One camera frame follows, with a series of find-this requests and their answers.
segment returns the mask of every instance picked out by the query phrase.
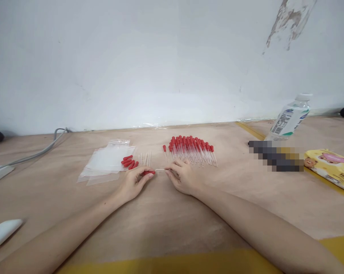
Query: white wall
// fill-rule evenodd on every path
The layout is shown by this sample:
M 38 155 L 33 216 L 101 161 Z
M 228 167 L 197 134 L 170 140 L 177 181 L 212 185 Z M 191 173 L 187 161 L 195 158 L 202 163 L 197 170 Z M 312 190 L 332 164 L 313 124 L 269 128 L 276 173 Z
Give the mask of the white wall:
M 289 50 L 290 26 L 266 46 L 281 4 L 0 0 L 0 131 L 271 117 L 299 92 L 344 107 L 344 0 L 319 0 Z

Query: gray cable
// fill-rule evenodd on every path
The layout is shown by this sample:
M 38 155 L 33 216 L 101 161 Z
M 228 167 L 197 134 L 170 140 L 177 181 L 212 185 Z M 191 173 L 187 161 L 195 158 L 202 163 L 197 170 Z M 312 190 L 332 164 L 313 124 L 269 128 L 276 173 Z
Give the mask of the gray cable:
M 48 145 L 46 148 L 44 148 L 43 150 L 41 150 L 40 152 L 38 152 L 38 153 L 36 153 L 36 154 L 34 154 L 34 155 L 32 155 L 32 156 L 28 156 L 28 157 L 25 157 L 25 158 L 22 158 L 22 159 L 13 161 L 13 162 L 11 162 L 11 163 L 9 163 L 9 164 L 0 166 L 0 169 L 1 169 L 1 168 L 4 168 L 4 167 L 6 167 L 6 166 L 11 166 L 11 165 L 14 165 L 14 164 L 19 164 L 19 163 L 22 163 L 22 162 L 26 162 L 26 161 L 32 160 L 32 159 L 34 159 L 34 158 L 36 158 L 36 157 L 39 157 L 39 156 L 41 156 L 41 155 L 47 153 L 49 150 L 51 150 L 51 149 L 53 148 L 53 146 L 54 146 L 54 144 L 56 143 L 56 141 L 59 140 L 59 138 L 64 134 L 64 132 L 69 132 L 68 128 L 65 128 L 65 129 L 63 129 L 63 132 L 62 132 L 62 133 L 58 136 L 58 138 L 57 138 L 57 132 L 58 132 L 58 130 L 60 130 L 60 129 L 62 129 L 62 128 L 58 128 L 58 129 L 55 130 L 55 132 L 54 132 L 54 140 L 53 140 L 53 142 L 51 142 L 51 144 Z

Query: finger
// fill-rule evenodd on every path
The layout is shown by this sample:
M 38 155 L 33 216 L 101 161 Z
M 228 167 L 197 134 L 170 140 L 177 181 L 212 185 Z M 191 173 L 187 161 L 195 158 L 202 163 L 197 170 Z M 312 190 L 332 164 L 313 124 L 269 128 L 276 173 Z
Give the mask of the finger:
M 179 158 L 176 158 L 176 159 L 174 160 L 174 163 L 175 163 L 176 165 L 180 166 L 180 167 L 182 167 L 182 166 L 185 165 L 184 162 L 183 162 L 181 159 L 179 159 Z
M 174 185 L 179 183 L 177 177 L 171 172 L 170 170 L 166 170 L 165 173 L 167 174 L 168 178 L 172 181 Z
M 143 188 L 143 186 L 146 184 L 147 181 L 149 181 L 151 178 L 153 178 L 154 174 L 153 173 L 148 173 L 144 175 L 140 181 L 138 182 L 138 186 L 140 188 Z
M 140 176 L 144 171 L 154 171 L 151 167 L 148 166 L 140 166 L 132 169 L 132 172 L 135 173 L 135 176 Z
M 170 164 L 169 166 L 166 166 L 164 169 L 171 169 L 174 170 L 175 172 L 179 173 L 181 172 L 182 168 L 176 164 Z

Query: bottle cap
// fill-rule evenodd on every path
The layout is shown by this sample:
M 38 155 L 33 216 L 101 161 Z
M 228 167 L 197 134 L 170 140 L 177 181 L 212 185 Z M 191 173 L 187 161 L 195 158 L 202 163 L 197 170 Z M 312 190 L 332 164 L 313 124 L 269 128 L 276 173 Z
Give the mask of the bottle cap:
M 295 100 L 297 101 L 308 101 L 312 97 L 311 93 L 300 93 L 296 96 Z

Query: peeling paint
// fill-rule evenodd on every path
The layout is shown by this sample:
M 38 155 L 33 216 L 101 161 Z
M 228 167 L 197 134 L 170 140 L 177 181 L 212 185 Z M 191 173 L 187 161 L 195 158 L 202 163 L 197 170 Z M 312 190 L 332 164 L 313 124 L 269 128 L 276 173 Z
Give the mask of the peeling paint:
M 287 35 L 286 32 L 288 31 L 287 44 L 285 44 L 284 47 L 286 50 L 290 50 L 291 41 L 300 36 L 316 1 L 317 0 L 283 0 L 278 10 L 276 21 L 267 39 L 267 48 L 269 48 L 274 38 L 277 38 L 280 42 L 282 40 L 281 36 Z

